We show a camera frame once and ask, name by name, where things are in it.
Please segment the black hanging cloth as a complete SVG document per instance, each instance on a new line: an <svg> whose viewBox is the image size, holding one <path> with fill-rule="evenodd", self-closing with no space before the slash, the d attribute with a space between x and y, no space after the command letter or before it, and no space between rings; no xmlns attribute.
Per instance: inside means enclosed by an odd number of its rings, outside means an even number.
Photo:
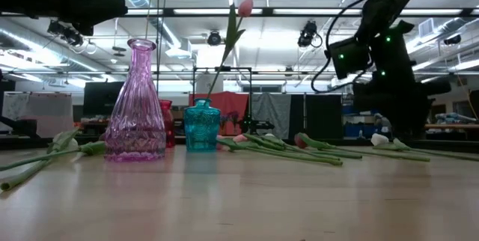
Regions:
<svg viewBox="0 0 479 241"><path fill-rule="evenodd" d="M313 139L343 138L339 95L306 96L306 134Z"/></svg>

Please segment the white artificial tulip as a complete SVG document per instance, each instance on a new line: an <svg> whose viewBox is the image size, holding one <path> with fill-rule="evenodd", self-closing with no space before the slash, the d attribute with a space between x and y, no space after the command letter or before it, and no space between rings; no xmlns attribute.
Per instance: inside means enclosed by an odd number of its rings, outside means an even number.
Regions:
<svg viewBox="0 0 479 241"><path fill-rule="evenodd" d="M35 158L26 159L21 162L15 162L8 167L0 167L0 171L6 171L12 168L19 167L21 165L31 164L31 166L23 172L20 172L19 174L13 175L11 177L7 177L4 181L1 181L0 190L8 191L10 189L13 189L14 187L20 185L21 183L24 183L28 178L35 175L38 171L46 167L57 156L65 155L67 154L67 152L70 151L72 151L73 153L78 151L79 146L74 139L77 134L77 129L61 132L53 138L52 143L49 144L46 150L46 154Z"/></svg>
<svg viewBox="0 0 479 241"><path fill-rule="evenodd" d="M276 144L278 146L283 147L284 150L287 151L294 151L297 153L303 153L311 156L336 156L339 158L347 158L347 159L361 159L361 155L354 155L354 154L348 154L348 153L342 153L342 152L335 152L335 151L314 151L314 150L307 150L307 149L301 149L299 147L290 145L285 143L279 138L276 138L273 134L266 134L266 135L261 135L260 138L264 141L268 141L270 143Z"/></svg>
<svg viewBox="0 0 479 241"><path fill-rule="evenodd" d="M392 141L390 141L389 138L387 138L386 136L380 135L377 133L373 134L370 141L373 145L373 148L377 150L392 150L392 151L407 152L407 153L416 152L416 153L422 153L422 154L428 154L428 155L434 155L434 156L448 157L452 159L461 159L461 160L479 162L479 158L477 157L462 156L462 155L457 155L454 153L442 153L439 151L414 149L404 144L398 138L394 138Z"/></svg>

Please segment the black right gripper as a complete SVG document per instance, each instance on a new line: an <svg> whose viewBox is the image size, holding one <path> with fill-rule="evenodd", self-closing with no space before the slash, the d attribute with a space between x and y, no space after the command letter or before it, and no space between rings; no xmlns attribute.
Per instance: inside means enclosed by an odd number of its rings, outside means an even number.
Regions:
<svg viewBox="0 0 479 241"><path fill-rule="evenodd" d="M353 106L360 111L377 110L391 123L391 133L399 139L418 139L433 104L432 95L451 91L447 80L400 85L394 91L391 86L375 81L354 84Z"/></svg>

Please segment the red glass vase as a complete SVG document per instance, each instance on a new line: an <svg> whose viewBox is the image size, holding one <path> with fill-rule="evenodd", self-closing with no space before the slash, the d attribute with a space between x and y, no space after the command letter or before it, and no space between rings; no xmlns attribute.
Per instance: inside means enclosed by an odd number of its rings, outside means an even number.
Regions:
<svg viewBox="0 0 479 241"><path fill-rule="evenodd" d="M172 101L170 100L160 100L160 108L162 110L162 117L165 127L166 135L166 147L171 148L175 145L175 134L174 134L174 117L171 113Z"/></svg>

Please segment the purple glass vase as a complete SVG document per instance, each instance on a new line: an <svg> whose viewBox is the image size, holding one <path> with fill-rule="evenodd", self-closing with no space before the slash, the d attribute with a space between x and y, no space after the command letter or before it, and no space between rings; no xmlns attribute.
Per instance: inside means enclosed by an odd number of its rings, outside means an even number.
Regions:
<svg viewBox="0 0 479 241"><path fill-rule="evenodd" d="M111 162L146 162L161 159L166 135L158 93L151 73L156 44L128 40L131 63L110 117L104 141L105 159Z"/></svg>

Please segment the black metal frame stand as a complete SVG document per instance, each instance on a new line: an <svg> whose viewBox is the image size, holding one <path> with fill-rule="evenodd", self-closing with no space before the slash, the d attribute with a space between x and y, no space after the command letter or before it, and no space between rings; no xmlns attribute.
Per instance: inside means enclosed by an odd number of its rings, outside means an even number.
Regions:
<svg viewBox="0 0 479 241"><path fill-rule="evenodd" d="M244 128L243 121L251 118L251 81L251 67L195 67L189 106L198 98L208 97L210 107L220 110L220 134L239 135Z"/></svg>

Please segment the red hanging cloth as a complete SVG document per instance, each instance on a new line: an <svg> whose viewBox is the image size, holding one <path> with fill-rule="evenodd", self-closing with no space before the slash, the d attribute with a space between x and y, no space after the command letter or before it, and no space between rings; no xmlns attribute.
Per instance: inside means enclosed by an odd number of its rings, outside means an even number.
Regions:
<svg viewBox="0 0 479 241"><path fill-rule="evenodd" d="M210 95L210 106L221 114L220 135L240 134L239 122L244 118L248 102L247 94L224 91Z"/></svg>

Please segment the black monitor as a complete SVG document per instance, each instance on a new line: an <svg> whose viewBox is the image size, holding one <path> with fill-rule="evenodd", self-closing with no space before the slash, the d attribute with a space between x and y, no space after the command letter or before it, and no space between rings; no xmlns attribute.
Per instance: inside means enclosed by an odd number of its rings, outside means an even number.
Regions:
<svg viewBox="0 0 479 241"><path fill-rule="evenodd" d="M87 82L84 88L84 115L111 115L123 82Z"/></svg>

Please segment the white hanging cloth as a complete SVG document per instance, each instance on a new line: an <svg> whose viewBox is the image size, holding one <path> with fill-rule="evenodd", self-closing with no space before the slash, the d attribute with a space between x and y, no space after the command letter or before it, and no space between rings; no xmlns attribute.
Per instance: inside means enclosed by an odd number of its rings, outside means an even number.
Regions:
<svg viewBox="0 0 479 241"><path fill-rule="evenodd" d="M6 93L1 115L13 121L36 121L36 133L41 138L74 129L71 94Z"/></svg>

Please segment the grey hanging cloth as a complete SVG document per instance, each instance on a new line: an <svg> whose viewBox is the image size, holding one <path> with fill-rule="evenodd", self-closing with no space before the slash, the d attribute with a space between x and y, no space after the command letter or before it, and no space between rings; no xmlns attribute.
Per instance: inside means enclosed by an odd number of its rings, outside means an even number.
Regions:
<svg viewBox="0 0 479 241"><path fill-rule="evenodd" d="M291 96L289 94L253 94L252 117L255 121L269 121L275 128L272 134L286 139L289 136Z"/></svg>

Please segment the pink artificial tulip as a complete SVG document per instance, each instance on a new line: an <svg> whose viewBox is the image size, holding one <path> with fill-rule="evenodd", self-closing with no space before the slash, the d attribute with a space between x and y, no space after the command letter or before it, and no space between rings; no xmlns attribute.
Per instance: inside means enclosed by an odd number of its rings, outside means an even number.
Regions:
<svg viewBox="0 0 479 241"><path fill-rule="evenodd" d="M336 153L313 152L286 144L272 134L250 135L241 134L232 138L233 143L243 149L265 155L278 156L284 159L295 159L305 162L326 163L341 166L341 157Z"/></svg>
<svg viewBox="0 0 479 241"><path fill-rule="evenodd" d="M277 156L285 159L294 159L303 162L314 162L314 163L325 163L333 166L342 166L343 162L340 159L328 159L328 158L319 158L313 156L300 156L292 153L287 153L279 150L271 150L266 147L262 147L254 142L244 141L244 142L235 142L231 138L218 138L217 142L221 145L228 147L231 153L234 153L237 150L248 150L256 153L262 153L269 156Z"/></svg>
<svg viewBox="0 0 479 241"><path fill-rule="evenodd" d="M222 56L221 64L216 71L215 77L213 82L210 86L209 92L207 94L207 99L210 98L213 89L216 85L217 79L219 77L220 72L223 69L224 63L234 49L237 41L241 38L242 34L245 32L245 29L241 29L240 26L244 18L248 18L251 16L252 10L254 7L253 0L244 0L241 2L239 7L236 7L235 4L231 4L229 7L229 14L228 14L228 28L227 34L225 38L225 49Z"/></svg>

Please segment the teal glass vase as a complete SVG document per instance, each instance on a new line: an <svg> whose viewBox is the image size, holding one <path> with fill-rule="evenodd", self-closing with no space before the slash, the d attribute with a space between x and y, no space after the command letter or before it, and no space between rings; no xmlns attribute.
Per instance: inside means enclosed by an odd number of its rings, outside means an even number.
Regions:
<svg viewBox="0 0 479 241"><path fill-rule="evenodd" d="M195 98L194 105L184 110L186 149L188 152L215 152L221 111L210 106L211 99Z"/></svg>

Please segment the blue storage bin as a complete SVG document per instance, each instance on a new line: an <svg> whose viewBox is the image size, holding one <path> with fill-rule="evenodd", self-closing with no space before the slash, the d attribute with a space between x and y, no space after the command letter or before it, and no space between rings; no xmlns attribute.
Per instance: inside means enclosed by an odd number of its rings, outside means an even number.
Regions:
<svg viewBox="0 0 479 241"><path fill-rule="evenodd" d="M346 123L344 124L344 136L349 138L370 138L376 131L372 123Z"/></svg>

